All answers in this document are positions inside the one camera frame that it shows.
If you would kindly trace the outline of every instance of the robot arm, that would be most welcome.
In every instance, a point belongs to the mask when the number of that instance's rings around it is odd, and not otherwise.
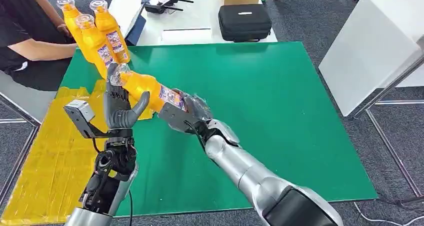
[[[137,151],[131,129],[149,104],[150,93],[144,92],[139,102],[131,108],[128,92],[106,81],[103,97],[104,116],[109,130],[102,132],[90,121],[94,113],[89,104],[73,100],[64,109],[81,135],[92,139],[98,152],[93,173],[66,226],[108,226],[138,172]],[[96,138],[107,138],[104,150],[96,147]]]
[[[246,196],[264,225],[343,225],[339,214],[317,193],[278,177],[242,149],[225,123],[211,119],[206,131],[202,133],[206,155]]]
[[[159,117],[175,130],[197,135],[208,158],[246,196],[264,226],[343,226],[340,215],[316,192],[280,178],[245,151],[231,128],[213,119],[203,99],[180,94],[188,113],[166,103]]]

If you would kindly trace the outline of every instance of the gray carpet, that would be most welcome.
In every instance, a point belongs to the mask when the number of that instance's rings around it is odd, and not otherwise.
[[[29,123],[0,124],[0,188],[5,185],[6,178],[18,159],[33,126]]]
[[[20,119],[21,116],[15,113],[6,105],[0,103],[0,119]]]
[[[56,0],[49,0],[55,5]],[[83,13],[91,14],[91,0],[75,0]],[[339,30],[355,7],[352,0],[266,0],[278,41],[303,42],[312,62],[318,67]],[[386,99],[424,99],[422,87],[396,89]],[[420,139],[424,136],[422,106],[375,106],[372,112],[386,131],[399,155],[403,158],[412,177],[424,191],[424,152]],[[418,210],[406,210],[392,205],[399,199],[410,198],[413,192],[386,150],[380,136],[366,114],[357,120],[342,118],[360,159],[382,200],[359,202],[358,205],[369,218],[395,221],[401,224],[423,215]],[[346,226],[377,226],[358,218],[352,202],[334,203]],[[410,207],[422,207],[415,204]],[[113,225],[127,225],[127,218],[113,220]],[[258,226],[260,222],[253,210],[194,213],[166,216],[144,216],[133,220],[135,226],[194,226],[232,225]],[[411,226],[424,225],[418,220]]]

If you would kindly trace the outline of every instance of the bottle label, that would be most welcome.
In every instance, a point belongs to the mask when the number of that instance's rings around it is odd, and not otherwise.
[[[184,101],[181,95],[163,85],[160,85],[159,98],[163,100],[165,103],[166,102],[171,103],[175,107],[178,107],[183,111],[186,111],[186,108],[184,107]]]
[[[121,39],[117,31],[107,33],[106,37],[112,45],[114,53],[119,53],[124,50],[124,46],[122,45]]]
[[[109,51],[108,46],[105,44],[103,47],[99,48],[97,50],[98,55],[100,56],[101,60],[103,60],[104,65],[109,67],[111,63],[113,63],[114,58],[112,57],[111,52]]]

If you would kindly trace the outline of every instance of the metal frame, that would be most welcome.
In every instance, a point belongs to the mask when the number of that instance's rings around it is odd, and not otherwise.
[[[409,75],[415,72],[421,65],[424,64],[424,52],[420,57],[418,57],[410,66],[408,66],[404,72],[397,76],[392,82],[390,82],[382,91],[380,91],[375,97],[373,97],[369,102],[367,102],[363,107],[361,107],[354,115],[353,118],[357,119],[362,113],[366,112],[384,144],[387,147],[387,150],[390,152],[393,157],[396,165],[399,167],[401,173],[405,177],[409,187],[412,189],[415,197],[402,199],[400,200],[401,204],[416,203],[424,201],[424,195],[421,193],[420,189],[415,184],[408,170],[405,168],[402,160],[396,153],[389,139],[386,137],[383,129],[380,127],[374,115],[371,113],[370,108],[373,105],[413,105],[413,104],[424,104],[424,100],[381,100],[390,90],[400,84],[404,79]]]
[[[33,141],[40,129],[40,123],[35,120],[33,117],[27,114],[27,112],[23,111],[21,108],[19,108],[17,105],[15,105],[13,102],[9,101],[6,97],[4,97],[3,94],[0,93],[0,103],[3,103],[6,105],[10,110],[16,112],[19,114],[22,118],[14,118],[14,119],[0,119],[0,124],[5,123],[29,123],[32,125],[31,133],[29,134],[28,138],[26,139],[25,144],[22,147],[22,150],[19,153],[19,156],[17,157],[17,160],[15,164],[12,167],[12,170],[10,171],[9,175],[7,176],[6,182],[4,183],[3,188],[0,191],[0,205],[4,202],[6,196],[8,195],[8,192],[13,184],[13,181],[15,180],[21,166],[23,165],[25,159],[27,158],[28,152],[30,151],[31,145],[33,144]]]

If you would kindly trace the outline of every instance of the black case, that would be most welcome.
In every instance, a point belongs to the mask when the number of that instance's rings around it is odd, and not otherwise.
[[[223,5],[218,18],[225,41],[257,42],[271,32],[271,19],[262,4]]]

